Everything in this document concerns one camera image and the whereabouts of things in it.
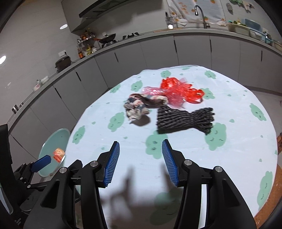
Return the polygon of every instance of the white tablecloth with green clouds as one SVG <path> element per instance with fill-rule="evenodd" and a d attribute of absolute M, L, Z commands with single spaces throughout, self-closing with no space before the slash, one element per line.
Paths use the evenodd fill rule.
<path fill-rule="evenodd" d="M 128 96 L 141 93 L 144 86 L 159 87 L 166 77 L 186 78 L 194 88 L 202 88 L 203 101 L 185 102 L 183 109 L 192 112 L 212 107 L 215 121 L 210 134 L 193 128 L 158 134 L 157 109 L 151 109 L 146 125 L 128 120 L 123 107 Z M 86 165 L 108 151 L 114 141 L 120 143 L 112 183 L 100 189 L 109 228 L 173 228 L 182 188 L 169 181 L 161 152 L 166 138 L 173 149 L 200 167 L 222 166 L 253 216 L 266 202 L 276 172 L 277 144 L 270 117 L 256 96 L 232 79 L 200 66 L 144 70 L 85 110 L 66 149 L 64 166 L 76 159 Z M 205 188 L 202 193 L 199 227 L 205 221 Z"/>

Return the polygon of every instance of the blue ribbed rubber pad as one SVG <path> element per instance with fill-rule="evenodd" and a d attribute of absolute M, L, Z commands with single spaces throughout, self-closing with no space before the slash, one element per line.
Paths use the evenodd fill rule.
<path fill-rule="evenodd" d="M 120 155 L 120 144 L 117 142 L 114 147 L 114 150 L 112 151 L 108 164 L 105 168 L 105 178 L 103 182 L 106 187 L 112 181 L 119 155 Z"/>
<path fill-rule="evenodd" d="M 164 161 L 166 163 L 166 168 L 168 169 L 170 180 L 175 186 L 177 186 L 179 182 L 177 166 L 165 141 L 162 141 L 162 155 L 164 156 Z"/>
<path fill-rule="evenodd" d="M 46 165 L 51 163 L 51 157 L 49 155 L 45 155 L 44 157 L 38 159 L 31 166 L 31 171 L 37 173 L 39 170 L 43 169 Z"/>

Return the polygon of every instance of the wall socket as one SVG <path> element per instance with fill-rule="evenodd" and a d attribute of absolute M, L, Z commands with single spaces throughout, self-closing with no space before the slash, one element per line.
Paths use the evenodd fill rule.
<path fill-rule="evenodd" d="M 64 51 L 59 52 L 59 53 L 58 53 L 58 54 L 59 54 L 59 57 L 61 57 L 61 56 L 65 55 L 65 52 L 67 52 L 67 51 L 66 51 L 66 50 L 64 50 Z"/>

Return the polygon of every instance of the teal stool seat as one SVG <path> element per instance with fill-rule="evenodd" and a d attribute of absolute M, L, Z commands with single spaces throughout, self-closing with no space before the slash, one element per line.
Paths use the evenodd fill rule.
<path fill-rule="evenodd" d="M 51 157 L 51 163 L 45 166 L 43 169 L 39 170 L 38 174 L 41 177 L 48 177 L 50 175 L 53 175 L 53 173 L 59 168 L 62 167 L 63 160 L 65 158 L 62 158 L 61 162 L 58 163 L 54 158 L 53 152 L 60 148 L 63 151 L 66 151 L 66 147 L 68 144 L 68 140 L 70 138 L 70 131 L 68 129 L 59 129 L 55 131 L 43 144 L 38 159 L 44 157 L 45 155 L 49 155 Z"/>

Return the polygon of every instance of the black braided cord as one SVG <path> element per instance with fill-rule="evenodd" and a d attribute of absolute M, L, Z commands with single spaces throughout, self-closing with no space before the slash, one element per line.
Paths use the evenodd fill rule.
<path fill-rule="evenodd" d="M 174 129 L 186 127 L 199 127 L 205 134 L 210 133 L 214 121 L 211 107 L 201 108 L 191 113 L 172 109 L 167 105 L 161 105 L 158 109 L 158 129 Z"/>

